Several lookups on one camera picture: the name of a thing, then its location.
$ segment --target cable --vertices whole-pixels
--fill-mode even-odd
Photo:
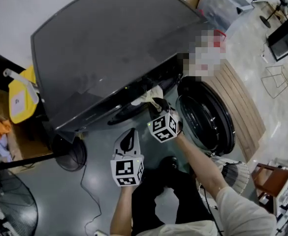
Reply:
[[[209,212],[211,213],[211,215],[212,215],[212,217],[213,217],[214,223],[215,223],[215,225],[216,225],[216,227],[217,227],[217,229],[218,229],[218,232],[219,232],[220,236],[223,236],[223,235],[222,235],[222,232],[223,232],[223,231],[221,231],[221,230],[219,229],[218,224],[217,224],[217,222],[216,222],[216,219],[214,218],[214,216],[213,216],[213,214],[212,214],[212,211],[211,211],[211,209],[210,209],[210,207],[209,207],[209,204],[208,204],[208,201],[207,201],[207,197],[206,197],[206,190],[205,190],[205,189],[204,189],[204,194],[205,194],[205,200],[206,200],[206,203],[207,203],[208,210],[209,210]]]
[[[32,163],[31,165],[29,165],[29,166],[26,166],[26,165],[22,165],[22,167],[25,167],[25,168],[27,168],[27,169],[31,169],[32,168],[32,166],[34,165],[35,163]]]
[[[99,218],[102,215],[102,211],[101,211],[100,203],[93,197],[93,195],[90,193],[90,191],[83,185],[83,179],[85,176],[87,165],[84,164],[84,166],[85,166],[85,169],[83,172],[83,176],[81,177],[80,186],[81,186],[81,188],[83,188],[84,191],[86,191],[89,194],[89,196],[93,199],[93,201],[95,201],[95,203],[98,205],[98,208],[99,208],[99,214],[96,217],[94,217],[91,221],[89,221],[88,223],[85,224],[85,234],[87,236],[89,236],[87,233],[87,229],[86,229],[87,225],[91,224],[96,218]]]
[[[91,192],[83,185],[83,180],[84,180],[84,176],[85,176],[85,172],[86,172],[87,165],[86,165],[86,164],[81,164],[81,163],[79,163],[79,162],[78,162],[78,157],[77,157],[76,154],[74,154],[75,157],[76,157],[76,159],[74,159],[71,154],[68,154],[68,155],[71,157],[71,159],[73,159],[73,161],[74,161],[75,163],[77,163],[77,164],[79,164],[79,165],[82,165],[82,166],[85,166],[83,175],[82,175],[81,180],[80,180],[80,187],[81,187],[85,192],[88,193],[88,195],[92,198],[93,201],[95,201],[95,203],[97,204],[97,206],[98,206],[98,208],[99,208],[99,214],[98,214],[97,216],[95,216],[91,221],[87,222],[87,223],[85,224],[85,226],[84,226],[84,228],[85,228],[85,234],[86,234],[87,236],[89,236],[88,233],[87,233],[87,225],[91,224],[96,218],[99,218],[99,217],[102,215],[101,206],[100,206],[100,203],[93,197],[93,195],[91,194]]]

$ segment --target black washing machine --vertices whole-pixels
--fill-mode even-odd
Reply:
[[[56,133],[118,128],[147,110],[131,102],[160,85],[194,142],[224,154],[234,146],[230,115],[198,78],[183,77],[206,18],[183,0],[75,0],[31,37],[40,97]]]
[[[217,93],[200,77],[183,76],[181,60],[177,55],[155,69],[152,86],[159,85],[163,95],[179,112],[184,131],[194,143],[209,154],[230,153],[235,145],[235,131],[231,116]],[[93,123],[98,129],[120,128],[147,111],[149,103],[126,104],[120,110]]]

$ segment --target wooden board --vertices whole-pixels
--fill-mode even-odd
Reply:
[[[230,73],[233,75],[233,77],[235,79],[234,82],[237,86],[237,89],[238,89],[239,93],[242,95],[242,97],[245,99],[245,101],[248,103],[248,108],[249,109],[251,108],[251,111],[252,111],[253,115],[255,116],[254,120],[255,120],[256,126],[260,132],[260,135],[262,136],[265,132],[265,126],[264,126],[264,122],[262,121],[262,118],[261,118],[261,116],[260,116],[260,114],[256,108],[255,103],[253,102],[252,98],[250,97],[248,90],[244,86],[243,82],[241,81],[238,74],[236,73],[236,71],[231,66],[231,64],[227,60],[225,60],[224,64],[226,65],[226,67],[228,68]]]
[[[236,141],[246,161],[249,161],[259,147],[259,140],[265,126],[247,89],[228,61],[221,65],[212,77],[203,77],[225,103],[236,132]]]
[[[216,93],[219,95],[219,97],[224,101],[223,96],[221,95],[220,91],[217,89],[215,84],[212,82],[210,77],[205,78],[203,81],[206,82],[213,90],[215,90]],[[248,151],[249,147],[248,147],[247,142],[244,139],[244,135],[242,134],[242,131],[241,131],[237,121],[234,120],[234,117],[232,116],[230,107],[228,105],[226,105],[226,107],[227,107],[227,109],[231,115],[231,118],[233,120],[233,125],[234,125],[234,128],[236,130],[236,141],[237,141],[237,143],[238,143],[238,145],[242,151],[246,151],[247,153],[249,153],[249,151]]]
[[[256,113],[250,103],[250,100],[248,99],[247,95],[243,92],[238,81],[234,78],[233,74],[231,73],[231,71],[226,65],[223,67],[223,71],[227,74],[227,76],[231,80],[230,86],[232,87],[236,97],[239,98],[242,106],[248,109],[248,112],[247,112],[248,118],[252,122],[255,132],[258,134],[258,139],[260,139],[264,132],[256,116]]]
[[[251,137],[251,140],[255,146],[255,149],[257,149],[259,147],[258,141],[260,140],[260,136],[258,134],[258,131],[254,128],[256,128],[256,126],[252,123],[252,120],[250,120],[249,118],[249,111],[248,108],[245,106],[245,104],[241,104],[241,99],[242,97],[237,96],[237,94],[235,94],[235,91],[232,90],[232,81],[230,80],[230,78],[227,76],[227,74],[225,73],[224,70],[220,70],[220,74],[219,74],[219,81],[221,82],[221,84],[223,85],[224,89],[226,90],[226,92],[228,93],[228,95],[230,96],[234,106],[236,107],[237,111],[239,112],[248,132],[249,135]]]
[[[232,117],[234,128],[236,131],[236,136],[238,136],[239,140],[243,145],[243,153],[247,156],[251,155],[252,151],[255,150],[255,146],[249,136],[248,130],[245,128],[245,124],[241,119],[239,112],[236,110],[232,100],[230,99],[230,96],[227,94],[219,80],[215,76],[212,77],[211,80],[215,84],[217,90],[220,92],[223,101],[229,108],[229,112]]]

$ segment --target black pants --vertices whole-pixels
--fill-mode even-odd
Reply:
[[[179,199],[176,224],[213,220],[198,193],[195,178],[178,170],[172,170],[166,175],[156,170],[133,192],[132,236],[164,225],[155,214],[155,198],[165,185],[172,188]]]

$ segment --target wall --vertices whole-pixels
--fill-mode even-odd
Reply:
[[[0,0],[0,55],[27,68],[31,34],[72,0]]]

